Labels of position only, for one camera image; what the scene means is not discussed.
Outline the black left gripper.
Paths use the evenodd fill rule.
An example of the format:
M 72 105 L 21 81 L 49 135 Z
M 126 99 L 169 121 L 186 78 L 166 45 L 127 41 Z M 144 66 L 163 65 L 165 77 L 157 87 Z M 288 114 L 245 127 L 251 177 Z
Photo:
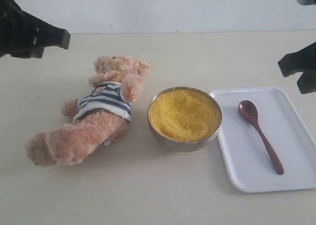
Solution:
M 0 56 L 42 58 L 44 47 L 68 49 L 71 34 L 22 10 L 14 0 L 0 0 Z

